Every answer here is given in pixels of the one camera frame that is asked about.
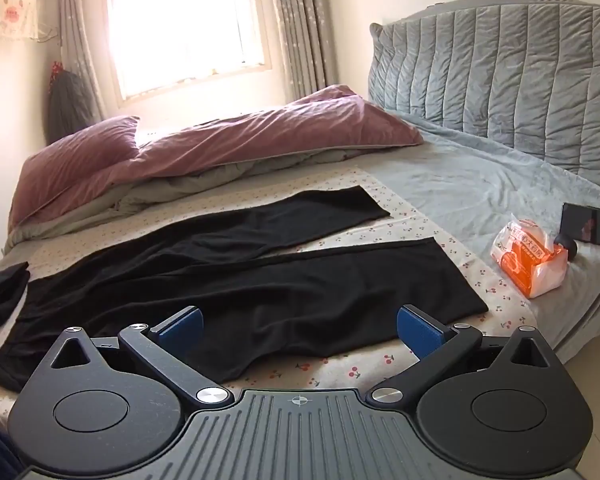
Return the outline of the cherry print sheet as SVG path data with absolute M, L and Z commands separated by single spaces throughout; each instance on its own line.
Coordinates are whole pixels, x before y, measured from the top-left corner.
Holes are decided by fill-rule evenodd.
M 412 204 L 376 178 L 356 167 L 322 171 L 291 171 L 281 178 L 272 174 L 235 182 L 210 192 L 146 209 L 124 219 L 112 220 L 81 232 L 25 242 L 0 260 L 0 271 L 25 261 L 32 278 L 55 274 L 95 250 L 132 240 L 173 222 L 202 214 L 277 202 L 302 191 L 332 191 L 359 185 L 389 211 L 389 218 L 358 226 L 341 234 L 299 246 L 300 252 L 432 237 L 460 270 L 466 282 L 486 304 L 486 313 L 468 318 L 468 324 L 486 335 L 506 336 L 521 325 L 534 325 L 528 300 L 506 278 L 493 271 L 456 237 L 440 228 Z M 233 392 L 243 388 L 332 388 L 366 390 L 376 380 L 414 364 L 414 354 L 399 341 L 343 353 L 325 359 L 279 356 L 251 367 L 231 382 Z

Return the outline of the grey star curtain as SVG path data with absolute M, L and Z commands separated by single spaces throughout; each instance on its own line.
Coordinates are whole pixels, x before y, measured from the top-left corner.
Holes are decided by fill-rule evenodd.
M 86 36 L 83 0 L 57 0 L 60 60 L 65 70 L 84 83 L 96 122 L 106 118 L 102 92 Z
M 334 28 L 328 0 L 274 0 L 286 91 L 291 100 L 336 84 Z

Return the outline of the grey bed sheet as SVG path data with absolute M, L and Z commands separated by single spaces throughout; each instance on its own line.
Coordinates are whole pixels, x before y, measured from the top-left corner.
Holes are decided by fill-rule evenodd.
M 365 155 L 358 166 L 456 238 L 490 269 L 496 234 L 511 218 L 556 234 L 562 206 L 600 208 L 600 186 L 498 142 L 411 116 L 414 148 Z M 530 301 L 540 331 L 568 362 L 600 336 L 600 246 L 582 244 L 558 289 Z

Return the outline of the black phone on stand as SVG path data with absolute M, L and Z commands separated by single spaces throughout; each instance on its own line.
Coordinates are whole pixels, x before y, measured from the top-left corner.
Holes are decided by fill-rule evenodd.
M 600 208 L 564 203 L 554 242 L 565 248 L 569 262 L 576 258 L 577 242 L 600 245 Z

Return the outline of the grey star curtain left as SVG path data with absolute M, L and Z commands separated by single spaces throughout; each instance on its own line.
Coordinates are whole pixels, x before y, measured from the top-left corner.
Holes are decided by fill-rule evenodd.
M 106 118 L 102 92 L 86 36 L 83 0 L 57 0 L 60 60 L 65 70 L 84 83 L 96 122 Z

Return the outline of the orange tissue pack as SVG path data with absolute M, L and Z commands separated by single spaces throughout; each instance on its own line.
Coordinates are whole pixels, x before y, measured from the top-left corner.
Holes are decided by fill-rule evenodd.
M 528 299 L 560 286 L 568 270 L 568 249 L 535 222 L 511 216 L 494 238 L 492 259 Z

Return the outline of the grey star curtain right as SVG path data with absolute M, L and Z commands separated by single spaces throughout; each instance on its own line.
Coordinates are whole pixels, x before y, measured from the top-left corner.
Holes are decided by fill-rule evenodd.
M 291 100 L 336 84 L 334 28 L 328 0 L 274 0 L 286 91 Z

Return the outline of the mauve velvet duvet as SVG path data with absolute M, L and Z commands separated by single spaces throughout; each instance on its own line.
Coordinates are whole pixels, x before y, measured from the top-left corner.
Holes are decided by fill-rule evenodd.
M 413 126 L 347 86 L 329 86 L 285 106 L 217 119 L 140 145 L 140 120 L 120 116 L 43 148 L 23 164 L 8 229 L 52 221 L 119 185 L 200 174 L 272 157 L 422 144 Z

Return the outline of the bright window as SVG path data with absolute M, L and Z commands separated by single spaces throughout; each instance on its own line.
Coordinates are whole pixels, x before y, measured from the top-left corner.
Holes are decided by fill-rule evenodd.
M 271 66 L 261 0 L 105 0 L 120 102 Z

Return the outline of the folded black garment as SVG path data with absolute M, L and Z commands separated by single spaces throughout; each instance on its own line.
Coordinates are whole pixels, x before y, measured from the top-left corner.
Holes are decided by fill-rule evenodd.
M 22 262 L 0 271 L 0 327 L 18 306 L 29 283 L 29 263 Z

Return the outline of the grey quilted headboard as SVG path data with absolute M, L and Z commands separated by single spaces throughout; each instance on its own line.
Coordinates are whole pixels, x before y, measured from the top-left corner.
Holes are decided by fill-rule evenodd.
M 455 0 L 370 36 L 375 104 L 600 186 L 600 4 Z

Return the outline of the black pants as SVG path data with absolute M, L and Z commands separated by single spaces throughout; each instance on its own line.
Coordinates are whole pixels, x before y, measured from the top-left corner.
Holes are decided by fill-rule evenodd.
M 359 186 L 308 191 L 93 252 L 20 289 L 0 386 L 20 391 L 67 327 L 108 337 L 187 307 L 201 310 L 204 331 L 185 336 L 183 360 L 215 382 L 273 354 L 328 358 L 393 339 L 406 304 L 446 325 L 486 312 L 431 238 L 301 250 L 385 216 Z

